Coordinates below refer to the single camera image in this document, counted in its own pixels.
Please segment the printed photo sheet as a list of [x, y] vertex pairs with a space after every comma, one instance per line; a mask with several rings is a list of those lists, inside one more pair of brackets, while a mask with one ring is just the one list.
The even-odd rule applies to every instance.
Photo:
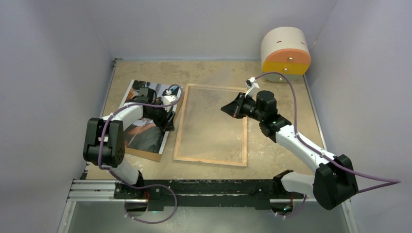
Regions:
[[125, 127], [125, 147], [129, 154], [138, 156], [137, 151], [162, 155], [170, 131], [174, 130], [174, 117], [179, 109], [181, 87], [148, 81], [131, 81], [121, 106], [126, 103], [142, 102], [158, 105], [158, 108], [142, 106], [142, 118]]

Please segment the wooden picture frame with glass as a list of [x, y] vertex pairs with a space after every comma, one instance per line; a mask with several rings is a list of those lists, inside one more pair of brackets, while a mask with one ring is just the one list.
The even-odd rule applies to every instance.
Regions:
[[247, 166], [247, 119], [232, 119], [221, 107], [245, 88], [187, 84], [173, 159]]

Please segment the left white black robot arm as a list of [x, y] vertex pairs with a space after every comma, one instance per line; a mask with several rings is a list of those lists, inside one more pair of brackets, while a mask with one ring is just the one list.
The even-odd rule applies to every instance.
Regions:
[[142, 173], [134, 168], [125, 159], [124, 131], [135, 121], [148, 119], [153, 122], [155, 133], [151, 139], [142, 139], [143, 143], [152, 143], [159, 140], [161, 134], [174, 130], [175, 111], [180, 97], [171, 87], [165, 90], [162, 98], [156, 97], [156, 91], [149, 87], [142, 87], [138, 94], [126, 100], [113, 113], [101, 118], [91, 118], [87, 122], [83, 157], [108, 171], [122, 186], [126, 186], [126, 193], [134, 199], [143, 196], [145, 189], [152, 188], [144, 185]]

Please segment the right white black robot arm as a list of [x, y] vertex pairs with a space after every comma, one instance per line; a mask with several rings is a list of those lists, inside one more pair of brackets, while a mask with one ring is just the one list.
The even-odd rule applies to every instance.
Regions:
[[313, 175], [286, 170], [274, 177], [273, 192], [283, 198], [291, 192], [314, 197], [327, 210], [332, 210], [359, 192], [353, 165], [344, 154], [335, 156], [312, 142], [304, 142], [292, 123], [278, 113], [277, 102], [270, 91], [259, 91], [256, 100], [240, 92], [221, 110], [229, 116], [250, 118], [259, 122], [261, 132], [299, 158]]

